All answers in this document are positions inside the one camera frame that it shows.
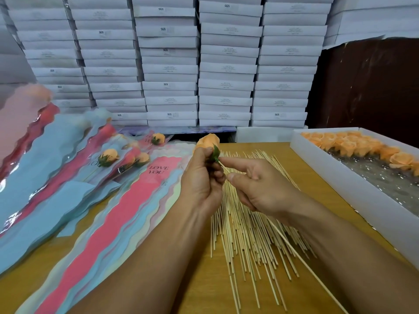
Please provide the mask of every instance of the box of orange flowers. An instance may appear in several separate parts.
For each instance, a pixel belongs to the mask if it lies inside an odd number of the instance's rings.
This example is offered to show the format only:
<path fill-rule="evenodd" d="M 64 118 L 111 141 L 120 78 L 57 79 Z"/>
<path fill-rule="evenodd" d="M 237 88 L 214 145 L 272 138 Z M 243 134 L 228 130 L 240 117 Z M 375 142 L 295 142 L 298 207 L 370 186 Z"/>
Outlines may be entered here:
<path fill-rule="evenodd" d="M 419 149 L 363 128 L 294 130 L 291 148 L 419 269 Z"/>

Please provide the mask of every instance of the person's left hand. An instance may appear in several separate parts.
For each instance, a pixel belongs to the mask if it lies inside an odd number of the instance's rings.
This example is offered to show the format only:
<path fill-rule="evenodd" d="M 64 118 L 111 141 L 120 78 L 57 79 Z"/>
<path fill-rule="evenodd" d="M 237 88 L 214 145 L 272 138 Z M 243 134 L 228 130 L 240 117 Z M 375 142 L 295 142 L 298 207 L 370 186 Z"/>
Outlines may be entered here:
<path fill-rule="evenodd" d="M 225 174 L 218 163 L 208 164 L 212 148 L 197 148 L 181 179 L 181 199 L 200 210 L 205 218 L 221 205 Z"/>

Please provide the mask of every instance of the table surface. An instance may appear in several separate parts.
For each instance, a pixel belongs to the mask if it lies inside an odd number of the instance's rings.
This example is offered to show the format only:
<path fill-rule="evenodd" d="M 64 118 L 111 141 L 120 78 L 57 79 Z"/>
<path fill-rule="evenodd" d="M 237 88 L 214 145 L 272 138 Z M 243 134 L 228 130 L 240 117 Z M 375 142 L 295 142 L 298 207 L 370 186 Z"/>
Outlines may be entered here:
<path fill-rule="evenodd" d="M 259 149 L 269 155 L 275 155 L 303 192 L 374 238 L 390 253 L 403 259 L 378 232 L 296 155 L 289 145 L 289 143 L 224 143 L 221 144 L 221 150 L 223 152 L 250 154 L 252 151 Z M 106 203 L 107 201 L 104 201 L 93 207 L 89 214 L 78 223 L 76 232 L 72 236 L 50 239 L 19 265 L 0 276 L 1 313 L 14 313 L 20 304 L 42 285 L 50 269 L 71 250 L 77 237 L 90 226 L 96 214 L 104 209 Z M 281 265 L 276 270 L 276 277 L 280 283 L 288 313 L 342 313 L 302 263 L 297 259 L 294 260 L 294 263 L 300 278 L 292 274 L 292 281 L 290 281 Z M 355 313 L 321 261 L 310 258 L 307 263 L 345 308 L 350 313 Z M 240 269 L 239 260 L 235 260 L 235 267 Z M 256 281 L 256 288 L 260 309 L 257 308 L 249 273 L 246 273 L 246 281 L 243 280 L 242 275 L 237 276 L 241 313 L 285 313 L 284 308 L 278 306 L 275 302 L 266 272 L 262 271 L 263 268 L 259 270 L 262 280 Z M 210 257 L 209 223 L 198 241 L 176 297 L 172 313 L 235 313 L 234 299 L 222 246 L 217 245 L 213 252 L 213 258 Z"/>

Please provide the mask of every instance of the hand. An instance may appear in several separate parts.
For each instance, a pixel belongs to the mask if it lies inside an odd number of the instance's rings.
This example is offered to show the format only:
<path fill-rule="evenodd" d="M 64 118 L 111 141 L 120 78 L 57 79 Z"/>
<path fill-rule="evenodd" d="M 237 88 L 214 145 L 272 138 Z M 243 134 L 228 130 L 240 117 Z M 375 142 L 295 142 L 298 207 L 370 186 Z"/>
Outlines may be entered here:
<path fill-rule="evenodd" d="M 220 157 L 220 162 L 246 173 L 230 173 L 227 179 L 236 188 L 240 201 L 252 211 L 290 224 L 290 214 L 308 198 L 264 159 Z"/>
<path fill-rule="evenodd" d="M 181 179 L 179 198 L 191 203 L 205 218 L 212 216 L 221 205 L 225 174 L 218 163 L 208 164 L 212 148 L 197 148 Z"/>

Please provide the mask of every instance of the person's left arm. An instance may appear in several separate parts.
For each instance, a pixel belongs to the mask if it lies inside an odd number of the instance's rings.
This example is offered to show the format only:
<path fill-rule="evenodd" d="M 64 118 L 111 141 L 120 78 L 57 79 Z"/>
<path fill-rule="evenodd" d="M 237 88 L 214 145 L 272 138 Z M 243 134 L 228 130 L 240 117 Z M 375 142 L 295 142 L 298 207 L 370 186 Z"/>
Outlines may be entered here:
<path fill-rule="evenodd" d="M 124 262 L 69 313 L 169 313 L 206 220 L 221 205 L 225 175 L 206 166 L 198 148 L 181 179 L 181 194 L 160 224 Z"/>

